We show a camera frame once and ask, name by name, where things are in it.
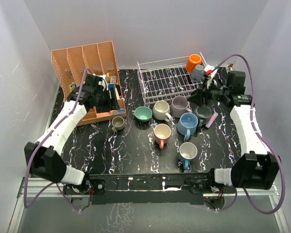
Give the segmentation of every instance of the beige cup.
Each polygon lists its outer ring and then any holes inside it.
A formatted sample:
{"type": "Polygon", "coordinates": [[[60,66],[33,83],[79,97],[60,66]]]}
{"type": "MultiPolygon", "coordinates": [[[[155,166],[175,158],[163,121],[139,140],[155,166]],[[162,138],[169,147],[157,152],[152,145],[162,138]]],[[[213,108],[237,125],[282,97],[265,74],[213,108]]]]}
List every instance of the beige cup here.
{"type": "Polygon", "coordinates": [[[170,107],[166,101],[158,101],[153,107],[153,115],[157,120],[171,121],[170,107]]]}
{"type": "Polygon", "coordinates": [[[112,131],[116,132],[118,130],[124,129],[124,118],[121,116],[116,116],[115,118],[112,119],[111,121],[112,124],[112,131]]]}
{"type": "Polygon", "coordinates": [[[159,144],[160,148],[164,148],[164,144],[168,142],[171,135],[171,129],[168,125],[159,124],[154,129],[155,141],[159,144]]]}

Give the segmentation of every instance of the black marble table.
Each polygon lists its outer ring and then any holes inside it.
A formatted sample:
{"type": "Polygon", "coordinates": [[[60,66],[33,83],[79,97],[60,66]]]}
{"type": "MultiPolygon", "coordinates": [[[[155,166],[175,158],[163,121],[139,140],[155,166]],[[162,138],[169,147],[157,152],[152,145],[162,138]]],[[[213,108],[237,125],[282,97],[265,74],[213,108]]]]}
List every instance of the black marble table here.
{"type": "MultiPolygon", "coordinates": [[[[137,70],[119,71],[122,92],[125,98],[127,117],[125,128],[117,133],[111,130],[111,121],[79,126],[69,137],[62,154],[67,165],[90,174],[135,174],[135,173],[177,173],[183,172],[178,160],[178,149],[184,142],[177,132],[177,121],[168,123],[172,136],[164,149],[154,141],[154,128],[166,123],[152,118],[141,123],[132,110],[143,106],[137,70]]],[[[215,79],[226,82],[225,68],[218,71],[215,79]]],[[[60,88],[51,122],[63,106],[63,92],[60,88]]],[[[209,129],[202,129],[189,140],[196,145],[198,155],[185,172],[208,172],[212,167],[232,167],[241,156],[235,125],[221,103],[209,104],[219,116],[209,129]]]]}

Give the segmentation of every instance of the green bowl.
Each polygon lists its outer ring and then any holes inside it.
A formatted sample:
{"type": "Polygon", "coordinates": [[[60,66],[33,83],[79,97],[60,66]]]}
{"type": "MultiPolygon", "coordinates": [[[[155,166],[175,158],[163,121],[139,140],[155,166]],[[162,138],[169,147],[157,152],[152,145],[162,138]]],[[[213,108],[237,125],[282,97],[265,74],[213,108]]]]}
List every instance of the green bowl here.
{"type": "Polygon", "coordinates": [[[135,117],[140,121],[148,121],[152,117],[152,110],[148,107],[138,107],[136,110],[132,110],[132,113],[135,115],[135,117]]]}

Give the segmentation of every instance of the marker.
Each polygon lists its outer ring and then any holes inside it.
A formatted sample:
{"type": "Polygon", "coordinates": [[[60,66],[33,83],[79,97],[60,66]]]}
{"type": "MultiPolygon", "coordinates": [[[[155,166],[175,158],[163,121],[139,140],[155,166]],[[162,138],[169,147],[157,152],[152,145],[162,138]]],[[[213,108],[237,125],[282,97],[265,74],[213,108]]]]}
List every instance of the marker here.
{"type": "Polygon", "coordinates": [[[212,125],[212,123],[214,122],[214,120],[217,118],[217,116],[218,116],[218,114],[216,112],[211,116],[210,121],[205,125],[205,127],[207,129],[210,128],[210,126],[212,125]]]}

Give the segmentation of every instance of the orange cup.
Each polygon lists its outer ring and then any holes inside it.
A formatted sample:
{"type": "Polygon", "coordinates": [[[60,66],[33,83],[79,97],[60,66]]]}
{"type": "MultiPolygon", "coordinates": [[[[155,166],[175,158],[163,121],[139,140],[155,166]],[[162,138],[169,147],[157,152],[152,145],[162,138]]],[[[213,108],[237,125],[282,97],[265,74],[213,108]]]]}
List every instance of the orange cup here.
{"type": "Polygon", "coordinates": [[[192,73],[195,66],[201,63],[202,63],[202,58],[197,54],[192,54],[189,56],[189,59],[185,68],[189,73],[192,73]]]}

